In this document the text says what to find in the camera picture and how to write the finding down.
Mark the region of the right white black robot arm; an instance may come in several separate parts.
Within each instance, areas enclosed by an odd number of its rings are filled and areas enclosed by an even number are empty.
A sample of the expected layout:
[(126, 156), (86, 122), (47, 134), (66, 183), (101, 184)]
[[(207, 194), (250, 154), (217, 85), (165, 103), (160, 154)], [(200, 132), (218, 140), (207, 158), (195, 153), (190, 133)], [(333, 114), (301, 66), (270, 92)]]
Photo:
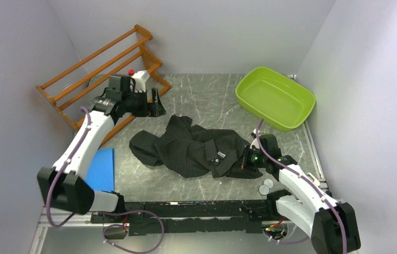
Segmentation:
[(245, 147), (241, 169), (264, 168), (287, 191), (271, 194), (265, 205), (273, 220), (281, 216), (292, 221), (310, 239), (316, 253), (350, 253), (361, 247), (354, 208), (340, 202), (317, 185), (297, 161), (282, 155), (272, 134), (251, 134), (253, 142)]

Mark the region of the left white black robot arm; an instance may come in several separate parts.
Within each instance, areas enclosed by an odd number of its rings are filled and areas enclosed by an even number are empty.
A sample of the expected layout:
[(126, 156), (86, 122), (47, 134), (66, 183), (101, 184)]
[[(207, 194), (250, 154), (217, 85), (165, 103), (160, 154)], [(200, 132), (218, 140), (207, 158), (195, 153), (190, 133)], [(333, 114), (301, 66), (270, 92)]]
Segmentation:
[(74, 214), (104, 212), (112, 222), (125, 217), (122, 195), (93, 190), (85, 178), (102, 141), (122, 116), (158, 117), (166, 113), (156, 88), (152, 88), (152, 101), (148, 101), (149, 77), (146, 70), (129, 75), (113, 74), (103, 94), (82, 107), (85, 119), (67, 150), (52, 167), (43, 167), (37, 174), (46, 209), (57, 208)]

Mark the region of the black pinstriped shirt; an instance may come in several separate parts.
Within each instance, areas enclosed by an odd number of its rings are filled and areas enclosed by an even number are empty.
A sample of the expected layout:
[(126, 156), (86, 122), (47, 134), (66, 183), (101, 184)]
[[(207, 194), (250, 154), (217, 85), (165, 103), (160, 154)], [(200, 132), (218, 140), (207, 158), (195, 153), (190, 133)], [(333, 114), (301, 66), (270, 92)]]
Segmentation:
[(213, 178), (256, 179), (262, 176), (259, 169), (242, 165), (248, 144), (234, 130), (205, 129), (188, 116), (173, 115), (160, 137), (140, 131), (129, 148), (144, 165), (164, 165), (184, 178), (211, 173)]

